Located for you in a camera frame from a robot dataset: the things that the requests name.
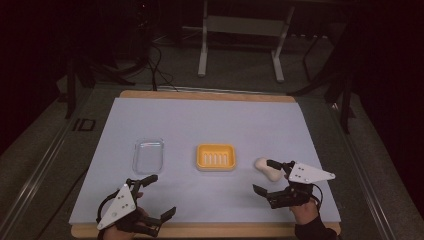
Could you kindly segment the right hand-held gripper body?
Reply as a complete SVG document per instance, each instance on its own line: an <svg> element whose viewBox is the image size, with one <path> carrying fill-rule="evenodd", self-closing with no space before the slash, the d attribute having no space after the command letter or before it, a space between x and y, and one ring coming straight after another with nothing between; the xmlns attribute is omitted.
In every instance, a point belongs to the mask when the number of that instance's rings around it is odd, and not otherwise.
<svg viewBox="0 0 424 240"><path fill-rule="evenodd" d="M303 163L291 161L282 163L283 170L286 173L288 186L278 192L268 193L268 200L272 209L299 206L307 203L313 195L313 187L317 182L333 180L336 178L334 173L324 171Z"/></svg>

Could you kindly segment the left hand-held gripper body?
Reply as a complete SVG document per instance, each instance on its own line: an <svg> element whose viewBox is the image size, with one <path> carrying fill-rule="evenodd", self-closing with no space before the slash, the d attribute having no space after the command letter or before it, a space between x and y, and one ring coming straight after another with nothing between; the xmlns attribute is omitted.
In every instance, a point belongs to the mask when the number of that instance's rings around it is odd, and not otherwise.
<svg viewBox="0 0 424 240"><path fill-rule="evenodd" d="M127 179L126 183L114 193L103 200L97 211L97 230L100 232L107 227L112 226L115 222L122 219L126 215L138 208L137 199L139 198L140 188L135 187L136 180ZM142 217L141 222L147 226L146 233L151 237L157 237L160 221L150 217Z"/></svg>

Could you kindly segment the person's left hand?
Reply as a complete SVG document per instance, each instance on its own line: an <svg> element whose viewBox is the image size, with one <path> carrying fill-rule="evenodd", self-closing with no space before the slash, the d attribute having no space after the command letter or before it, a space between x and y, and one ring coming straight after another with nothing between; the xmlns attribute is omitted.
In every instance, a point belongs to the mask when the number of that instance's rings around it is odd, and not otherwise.
<svg viewBox="0 0 424 240"><path fill-rule="evenodd" d="M98 233L97 240L133 240L137 234L146 233L147 226L140 219L147 216L147 212L138 207L112 226L101 230Z"/></svg>

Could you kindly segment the person's right hand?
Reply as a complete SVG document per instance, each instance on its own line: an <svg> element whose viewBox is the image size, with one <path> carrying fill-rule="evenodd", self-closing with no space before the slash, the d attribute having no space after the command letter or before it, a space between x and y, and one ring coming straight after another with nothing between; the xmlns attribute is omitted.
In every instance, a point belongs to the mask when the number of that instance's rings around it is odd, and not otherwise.
<svg viewBox="0 0 424 240"><path fill-rule="evenodd" d="M298 225L306 225L319 216L314 199L310 199L307 203L299 206L292 206L289 210L294 215L295 222Z"/></svg>

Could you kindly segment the clear plastic tray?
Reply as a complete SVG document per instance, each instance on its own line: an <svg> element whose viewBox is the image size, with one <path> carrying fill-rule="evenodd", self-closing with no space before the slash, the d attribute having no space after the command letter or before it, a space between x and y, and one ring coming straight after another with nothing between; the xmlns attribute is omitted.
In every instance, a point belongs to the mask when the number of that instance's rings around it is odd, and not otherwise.
<svg viewBox="0 0 424 240"><path fill-rule="evenodd" d="M132 170L137 175L157 174L164 161L164 142L161 138L142 138L135 144Z"/></svg>

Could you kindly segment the yellow soap dish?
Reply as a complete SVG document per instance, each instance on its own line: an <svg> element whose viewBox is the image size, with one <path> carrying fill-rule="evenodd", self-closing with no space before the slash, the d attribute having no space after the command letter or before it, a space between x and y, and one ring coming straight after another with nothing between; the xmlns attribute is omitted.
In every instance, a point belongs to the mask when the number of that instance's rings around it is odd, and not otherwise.
<svg viewBox="0 0 424 240"><path fill-rule="evenodd" d="M196 150L196 167L201 171L232 171L237 165L231 144L200 144Z"/></svg>

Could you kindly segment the pale blue table mat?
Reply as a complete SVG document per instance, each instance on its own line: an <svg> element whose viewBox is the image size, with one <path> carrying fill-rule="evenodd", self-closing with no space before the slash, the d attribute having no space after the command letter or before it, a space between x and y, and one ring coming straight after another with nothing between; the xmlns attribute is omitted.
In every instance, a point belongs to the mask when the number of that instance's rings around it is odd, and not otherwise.
<svg viewBox="0 0 424 240"><path fill-rule="evenodd" d="M304 116L296 103L118 98L114 101L90 168L70 217L92 223L107 195L136 175L136 142L161 139L164 162L159 179L144 188L139 204L158 216L174 208L175 223L290 222L286 208L273 209L254 186L268 191L286 187L270 182L254 162L260 157L319 166ZM200 144L230 144L232 171L200 171Z"/></svg>

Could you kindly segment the black metal stand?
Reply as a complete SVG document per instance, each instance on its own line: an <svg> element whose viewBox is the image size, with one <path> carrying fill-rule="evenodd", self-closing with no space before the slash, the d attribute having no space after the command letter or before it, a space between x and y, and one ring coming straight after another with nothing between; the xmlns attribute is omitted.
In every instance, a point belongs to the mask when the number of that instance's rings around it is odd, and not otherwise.
<svg viewBox="0 0 424 240"><path fill-rule="evenodd" d="M60 100L67 103L66 119L69 119L76 110L77 95L76 83L80 81L83 87L93 88L96 84L94 72L97 72L113 82L120 85L133 85L133 82L125 80L124 75L134 73L142 68L139 61L133 66L121 70L111 70L110 68L97 63L88 55L81 51L71 52L66 58L66 92L60 95Z"/></svg>
<svg viewBox="0 0 424 240"><path fill-rule="evenodd" d="M307 86L287 93L288 96L303 96L327 85L328 88L324 93L324 100L332 105L336 105L338 101L341 101L339 105L339 122L346 134L349 133L348 119L352 81L358 57L356 44L350 42L351 37L355 37L351 27L352 24L350 22L332 22L324 25L322 32L330 39L333 44L333 50L323 67Z"/></svg>

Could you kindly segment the dark curtain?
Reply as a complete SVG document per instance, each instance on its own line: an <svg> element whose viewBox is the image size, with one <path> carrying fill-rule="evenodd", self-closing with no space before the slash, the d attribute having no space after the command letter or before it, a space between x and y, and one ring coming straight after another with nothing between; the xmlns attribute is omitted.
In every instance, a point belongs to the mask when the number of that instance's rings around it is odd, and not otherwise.
<svg viewBox="0 0 424 240"><path fill-rule="evenodd" d="M424 0L375 0L357 36L366 50L358 94L424 216Z"/></svg>
<svg viewBox="0 0 424 240"><path fill-rule="evenodd" d="M58 96L63 0L0 0L0 154Z"/></svg>

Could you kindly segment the white metal stand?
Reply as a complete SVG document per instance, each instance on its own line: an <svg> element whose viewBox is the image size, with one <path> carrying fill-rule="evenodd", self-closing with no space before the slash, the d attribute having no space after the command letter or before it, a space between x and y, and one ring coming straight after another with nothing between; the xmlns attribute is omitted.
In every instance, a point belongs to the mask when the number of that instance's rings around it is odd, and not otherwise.
<svg viewBox="0 0 424 240"><path fill-rule="evenodd" d="M209 0L203 0L202 42L197 75L204 77L207 72L208 60L208 33L229 33L241 35L258 35L277 37L278 45L271 51L271 60L277 82L285 80L280 55L288 35L291 20L295 12L294 6L289 6L283 20L254 19L210 15L208 12Z"/></svg>

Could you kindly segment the metal floor rail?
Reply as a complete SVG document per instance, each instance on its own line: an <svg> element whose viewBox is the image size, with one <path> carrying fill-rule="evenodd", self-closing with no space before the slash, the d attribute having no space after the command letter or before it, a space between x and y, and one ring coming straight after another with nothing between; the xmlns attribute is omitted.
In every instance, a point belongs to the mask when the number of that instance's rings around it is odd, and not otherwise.
<svg viewBox="0 0 424 240"><path fill-rule="evenodd" d="M9 238L24 215L91 93L77 94L69 118L67 105L54 101L0 156L0 240Z"/></svg>
<svg viewBox="0 0 424 240"><path fill-rule="evenodd" d="M370 178L366 172L366 169L362 164L360 155L352 140L352 137L350 134L347 134L341 127L341 123L339 122L339 119L341 117L341 109L336 103L329 104L328 107L330 109L332 119L335 121L337 127L341 131L343 142L347 146L348 155L351 158L354 172L357 176L359 185L364 194L364 199L367 203L367 206L370 210L370 213L373 217L373 220L376 224L376 227L382 240L396 240L396 237L388 222L386 214L384 213L383 208L376 195L376 192L370 182Z"/></svg>

